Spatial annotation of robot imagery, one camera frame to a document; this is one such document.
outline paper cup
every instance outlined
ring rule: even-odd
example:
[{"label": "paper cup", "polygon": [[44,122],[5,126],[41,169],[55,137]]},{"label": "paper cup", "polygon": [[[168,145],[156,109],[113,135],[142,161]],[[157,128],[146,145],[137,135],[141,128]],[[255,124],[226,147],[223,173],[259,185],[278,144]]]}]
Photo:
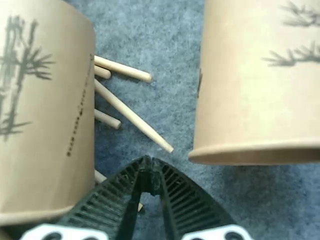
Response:
[{"label": "paper cup", "polygon": [[318,1],[205,4],[195,163],[320,160]]},{"label": "paper cup", "polygon": [[0,225],[63,214],[93,186],[94,54],[67,3],[0,2]]}]

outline bamboo stalk print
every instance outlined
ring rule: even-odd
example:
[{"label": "bamboo stalk print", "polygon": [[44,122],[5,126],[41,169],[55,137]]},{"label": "bamboo stalk print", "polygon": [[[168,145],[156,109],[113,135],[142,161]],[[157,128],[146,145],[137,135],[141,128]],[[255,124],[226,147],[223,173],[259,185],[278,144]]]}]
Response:
[{"label": "bamboo stalk print", "polygon": [[291,14],[291,17],[287,18],[283,24],[292,27],[320,27],[320,12],[310,8],[306,5],[298,7],[293,2],[289,1],[287,6],[281,6],[281,8]]},{"label": "bamboo stalk print", "polygon": [[294,50],[288,49],[287,56],[282,56],[275,51],[270,51],[271,57],[262,58],[269,62],[270,67],[293,67],[298,63],[317,63],[320,64],[320,45],[316,45],[315,41],[310,47],[301,46]]},{"label": "bamboo stalk print", "polygon": [[[25,41],[23,34],[25,21],[19,16],[9,17],[7,20],[3,56],[0,57],[0,135],[4,136],[4,141],[7,141],[11,134],[22,133],[16,128],[31,123],[30,121],[16,123],[19,99],[26,75],[51,80],[51,74],[46,71],[49,65],[54,63],[49,60],[51,54],[40,57],[42,49],[39,47],[34,50],[37,26],[38,23],[34,20],[29,28],[28,39]],[[4,112],[4,106],[8,103],[9,110]]]},{"label": "bamboo stalk print", "polygon": [[[282,10],[291,13],[283,24],[290,27],[320,27],[320,12],[313,8],[307,8],[302,5],[300,8],[289,1],[287,6],[281,6]],[[310,47],[302,45],[299,48],[287,49],[287,56],[282,56],[275,51],[270,51],[271,57],[263,57],[262,60],[268,62],[269,67],[293,67],[298,63],[320,63],[320,45],[316,41],[310,44]]]}]

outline wooden peg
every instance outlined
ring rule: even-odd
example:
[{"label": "wooden peg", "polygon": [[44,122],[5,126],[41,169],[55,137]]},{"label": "wooden peg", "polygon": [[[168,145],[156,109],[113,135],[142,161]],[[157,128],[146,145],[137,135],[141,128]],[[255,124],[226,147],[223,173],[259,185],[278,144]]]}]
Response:
[{"label": "wooden peg", "polygon": [[94,88],[98,94],[100,94],[109,104],[111,104],[131,123],[133,123],[138,129],[140,129],[141,132],[147,135],[164,150],[172,153],[174,148],[169,143],[167,143],[167,141],[163,137],[161,137],[151,126],[149,126],[144,120],[142,120],[141,117],[134,113],[127,105],[125,105],[119,98],[117,98],[112,92],[105,88],[96,79],[94,80]]},{"label": "wooden peg", "polygon": [[97,75],[104,79],[109,79],[111,77],[111,72],[108,69],[94,65],[94,75]]},{"label": "wooden peg", "polygon": [[97,109],[94,110],[94,118],[99,120],[100,122],[107,124],[108,126],[113,127],[114,129],[119,129],[121,125],[121,122],[118,119],[109,116],[108,114],[105,114]]},{"label": "wooden peg", "polygon": [[110,71],[115,71],[117,73],[139,79],[147,83],[151,82],[152,80],[152,75],[150,73],[114,61],[110,61],[100,56],[94,56],[94,64],[105,69],[109,69]]}]

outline gray carpet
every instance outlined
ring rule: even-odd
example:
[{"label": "gray carpet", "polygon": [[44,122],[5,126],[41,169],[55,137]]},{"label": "gray carpet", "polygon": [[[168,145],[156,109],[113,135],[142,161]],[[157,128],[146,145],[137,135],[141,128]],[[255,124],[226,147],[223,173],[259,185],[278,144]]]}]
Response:
[{"label": "gray carpet", "polygon": [[[203,24],[202,0],[68,0],[92,22],[96,53],[150,72],[151,84],[113,74],[103,84],[154,127],[168,154],[96,96],[96,108],[122,121],[95,127],[96,168],[109,176],[142,155],[172,164],[208,191],[256,240],[320,239],[320,165],[205,166],[190,163]],[[164,240],[159,199],[142,196],[133,239]]]}]

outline wooden stick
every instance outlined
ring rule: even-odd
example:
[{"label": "wooden stick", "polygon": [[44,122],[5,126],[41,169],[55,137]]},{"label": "wooden stick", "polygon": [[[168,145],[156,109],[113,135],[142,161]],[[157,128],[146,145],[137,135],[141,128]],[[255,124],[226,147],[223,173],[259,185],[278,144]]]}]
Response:
[{"label": "wooden stick", "polygon": [[105,88],[96,79],[94,80],[95,91],[100,94],[109,104],[117,109],[122,115],[124,115],[131,123],[133,123],[138,129],[145,135],[152,139],[155,143],[160,145],[164,150],[172,153],[174,148],[166,142],[151,126],[149,126],[144,120],[142,120],[137,114],[135,114],[129,107],[127,107],[119,98],[117,98],[112,92]]},{"label": "wooden stick", "polygon": [[118,119],[109,116],[97,109],[94,110],[94,118],[99,120],[100,122],[107,124],[108,126],[113,127],[114,129],[119,129],[121,125],[121,122]]},{"label": "wooden stick", "polygon": [[[104,182],[107,178],[102,175],[100,172],[98,172],[97,170],[94,170],[94,180],[96,183],[100,184],[102,182]],[[138,205],[138,212],[140,212],[140,210],[142,209],[143,205],[139,202]]]},{"label": "wooden stick", "polygon": [[108,69],[94,65],[94,75],[109,79],[111,77],[111,72]]},{"label": "wooden stick", "polygon": [[115,71],[123,75],[142,80],[147,83],[150,83],[152,80],[152,75],[150,73],[114,61],[110,61],[100,56],[94,56],[94,64],[105,69],[109,69],[111,71]]}]

